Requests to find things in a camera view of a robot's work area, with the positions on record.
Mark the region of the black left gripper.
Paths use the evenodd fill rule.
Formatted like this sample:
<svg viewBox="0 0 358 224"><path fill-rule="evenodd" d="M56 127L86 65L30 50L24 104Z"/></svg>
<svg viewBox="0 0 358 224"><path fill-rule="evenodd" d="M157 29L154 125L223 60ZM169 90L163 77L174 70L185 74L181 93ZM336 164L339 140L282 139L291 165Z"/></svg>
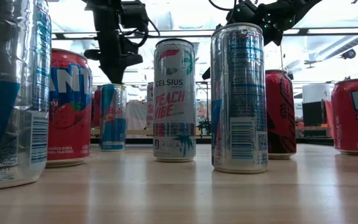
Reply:
<svg viewBox="0 0 358 224"><path fill-rule="evenodd" d="M122 84L126 67L142 63L142 56L124 51L125 41L115 19L95 18L94 25L99 49L85 50L84 56L90 60L99 60L100 69L111 83Z"/></svg>

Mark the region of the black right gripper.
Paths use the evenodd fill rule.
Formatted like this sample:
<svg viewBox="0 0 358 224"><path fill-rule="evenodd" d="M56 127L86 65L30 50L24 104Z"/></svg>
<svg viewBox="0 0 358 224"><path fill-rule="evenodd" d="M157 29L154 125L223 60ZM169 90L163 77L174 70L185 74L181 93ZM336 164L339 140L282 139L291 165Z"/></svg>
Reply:
<svg viewBox="0 0 358 224"><path fill-rule="evenodd" d="M227 14L227 24L249 23L262 29L264 45L273 42L280 45L287 19L291 19L290 1L277 1L256 6L252 1L239 1ZM210 67L202 74L202 79L211 78Z"/></svg>

